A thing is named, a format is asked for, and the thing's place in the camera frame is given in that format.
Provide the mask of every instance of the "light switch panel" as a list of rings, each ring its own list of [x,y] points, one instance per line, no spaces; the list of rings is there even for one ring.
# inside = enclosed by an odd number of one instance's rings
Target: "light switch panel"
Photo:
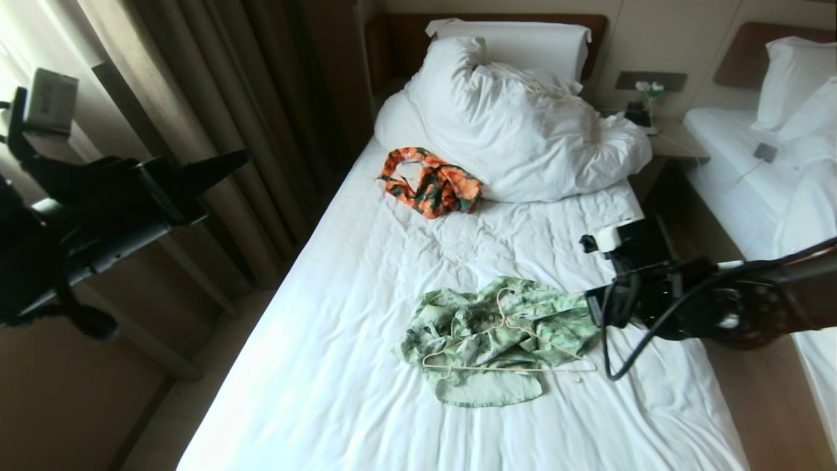
[[[621,72],[616,80],[616,90],[636,90],[636,82],[659,82],[665,91],[683,91],[687,78],[686,74],[673,72]]]

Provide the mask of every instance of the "bedside table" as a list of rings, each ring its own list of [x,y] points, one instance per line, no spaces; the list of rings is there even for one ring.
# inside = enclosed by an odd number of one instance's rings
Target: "bedside table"
[[[636,175],[628,177],[628,182],[636,194],[636,199],[642,204],[657,178],[668,162],[701,162],[709,160],[709,154],[691,136],[680,121],[672,118],[654,119],[654,124],[660,133],[648,136],[651,141],[653,157]]]

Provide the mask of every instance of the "mattress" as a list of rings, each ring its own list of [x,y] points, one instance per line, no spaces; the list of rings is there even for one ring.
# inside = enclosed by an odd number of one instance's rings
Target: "mattress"
[[[373,139],[250,335],[178,466],[213,469],[713,469],[747,464],[699,341],[656,339],[617,383],[546,373],[514,406],[440,404],[393,355],[418,296],[500,275],[579,292],[612,267],[581,235],[639,214],[627,182],[556,203],[481,201],[426,220],[375,178]],[[642,332],[613,329],[616,364]],[[589,358],[602,364],[600,346]]]
[[[773,258],[779,215],[797,175],[753,157],[759,143],[778,146],[750,128],[755,121],[755,111],[698,108],[686,113],[683,126],[711,157],[686,177],[745,258],[763,260]]]

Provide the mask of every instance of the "headboard panel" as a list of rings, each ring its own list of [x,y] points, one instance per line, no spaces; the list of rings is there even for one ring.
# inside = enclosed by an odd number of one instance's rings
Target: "headboard panel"
[[[770,59],[765,44],[775,39],[798,36],[817,43],[833,43],[835,31],[770,23],[744,23],[715,73],[718,85],[760,90]]]
[[[424,32],[435,19],[459,18],[464,21],[534,21],[541,23],[580,24],[590,28],[593,40],[588,44],[587,61],[581,78],[593,74],[599,48],[608,27],[608,17],[593,14],[560,13],[428,13],[382,14],[366,25],[367,58],[372,93],[383,91],[392,78],[408,79],[421,68],[430,38]]]

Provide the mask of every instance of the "brown curtain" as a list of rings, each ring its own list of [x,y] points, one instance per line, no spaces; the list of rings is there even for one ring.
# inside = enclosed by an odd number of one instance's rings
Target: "brown curtain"
[[[333,190],[335,169],[351,162],[299,5],[80,4],[179,163],[250,150],[252,163],[205,199],[256,284],[276,287]]]

